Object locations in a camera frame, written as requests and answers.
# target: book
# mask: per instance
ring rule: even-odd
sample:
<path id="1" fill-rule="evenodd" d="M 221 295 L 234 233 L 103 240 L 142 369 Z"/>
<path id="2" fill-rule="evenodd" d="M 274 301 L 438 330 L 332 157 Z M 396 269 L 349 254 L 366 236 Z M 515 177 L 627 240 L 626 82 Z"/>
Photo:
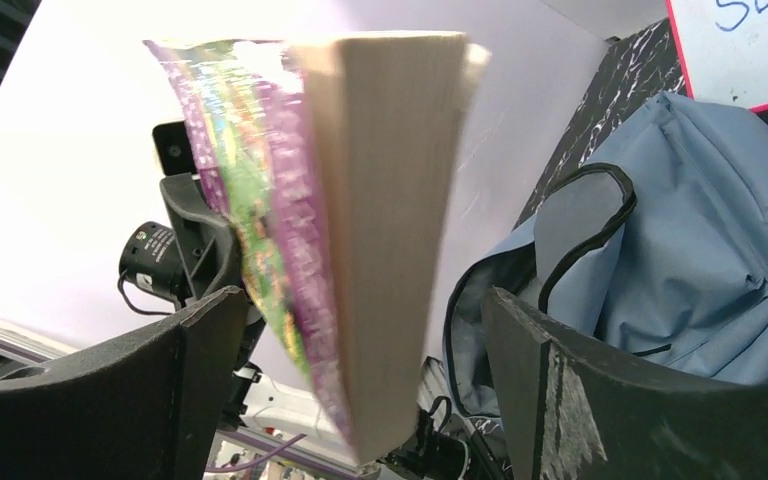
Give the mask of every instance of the book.
<path id="1" fill-rule="evenodd" d="M 208 203 L 241 232 L 247 291 L 358 463 L 386 455 L 416 428 L 449 190 L 489 53 L 457 32 L 147 44 Z"/>

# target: light blue backpack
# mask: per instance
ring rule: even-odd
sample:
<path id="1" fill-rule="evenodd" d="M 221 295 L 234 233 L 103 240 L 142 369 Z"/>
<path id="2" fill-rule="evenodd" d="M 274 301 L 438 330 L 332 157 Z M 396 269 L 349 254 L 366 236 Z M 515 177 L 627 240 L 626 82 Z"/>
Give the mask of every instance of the light blue backpack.
<path id="1" fill-rule="evenodd" d="M 554 320 L 687 373 L 768 381 L 768 126 L 663 93 L 458 282 L 452 398 L 499 415 L 481 300 L 502 287 Z"/>

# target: cable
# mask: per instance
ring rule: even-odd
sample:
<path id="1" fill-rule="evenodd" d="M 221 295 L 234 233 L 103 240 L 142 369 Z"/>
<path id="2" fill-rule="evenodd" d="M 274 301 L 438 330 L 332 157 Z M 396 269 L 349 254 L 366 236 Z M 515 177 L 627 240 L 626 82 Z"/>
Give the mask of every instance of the cable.
<path id="1" fill-rule="evenodd" d="M 138 308 L 136 305 L 131 303 L 131 299 L 128 298 L 128 294 L 125 293 L 125 274 L 127 273 L 127 270 L 123 271 L 121 275 L 119 275 L 119 280 L 116 282 L 116 289 L 119 290 L 119 293 L 122 294 L 122 300 L 125 300 L 125 305 L 128 306 L 133 312 L 139 313 L 140 315 L 157 315 L 157 316 L 163 316 L 168 317 L 169 315 L 172 315 L 169 312 L 155 312 L 152 310 L 143 310 L 141 308 Z"/>
<path id="2" fill-rule="evenodd" d="M 260 465 L 261 463 L 266 462 L 270 458 L 280 455 L 284 452 L 284 450 L 287 450 L 288 448 L 292 447 L 295 443 L 297 443 L 299 440 L 303 439 L 306 435 L 301 433 L 299 435 L 296 435 L 295 437 L 291 438 L 290 440 L 287 440 L 285 443 L 273 448 L 266 454 L 264 454 L 261 457 L 255 458 L 251 462 L 246 462 L 242 465 L 234 465 L 233 467 L 208 467 L 205 468 L 205 473 L 232 473 L 232 472 L 240 472 L 247 468 L 252 468 Z"/>
<path id="3" fill-rule="evenodd" d="M 434 414 L 437 413 L 437 409 L 440 408 L 440 404 L 443 402 L 446 402 L 446 413 L 443 414 L 443 421 L 440 422 L 440 427 L 437 428 L 438 432 L 442 432 L 443 428 L 449 423 L 449 420 L 452 419 L 452 399 L 445 395 L 440 395 L 434 399 L 431 403 L 431 409 L 428 410 L 428 416 L 433 417 Z"/>

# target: whiteboard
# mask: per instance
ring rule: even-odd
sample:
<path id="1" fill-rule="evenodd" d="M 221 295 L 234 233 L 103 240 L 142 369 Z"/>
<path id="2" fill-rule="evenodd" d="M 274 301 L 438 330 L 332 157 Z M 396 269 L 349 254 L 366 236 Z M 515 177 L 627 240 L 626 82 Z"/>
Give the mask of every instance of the whiteboard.
<path id="1" fill-rule="evenodd" d="M 688 96 L 768 110 L 768 0 L 667 0 Z"/>

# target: white wall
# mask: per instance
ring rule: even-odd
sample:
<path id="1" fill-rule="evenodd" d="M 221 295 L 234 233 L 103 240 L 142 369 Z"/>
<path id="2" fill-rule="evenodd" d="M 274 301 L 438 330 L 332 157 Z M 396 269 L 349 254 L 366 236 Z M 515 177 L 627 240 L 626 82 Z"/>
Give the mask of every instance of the white wall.
<path id="1" fill-rule="evenodd" d="M 598 38 L 625 38 L 667 16 L 667 0 L 543 0 Z"/>
<path id="2" fill-rule="evenodd" d="M 539 0 L 192 2 L 42 3 L 0 91 L 0 316 L 78 347 L 153 321 L 122 304 L 116 265 L 136 226 L 165 219 L 150 130 L 180 113 L 138 40 L 464 30 L 494 58 L 463 141 L 443 241 L 427 342 L 439 355 L 449 292 L 510 230 L 605 45 Z M 220 4 L 221 14 L 205 13 Z M 254 360 L 300 386 L 274 337 Z"/>

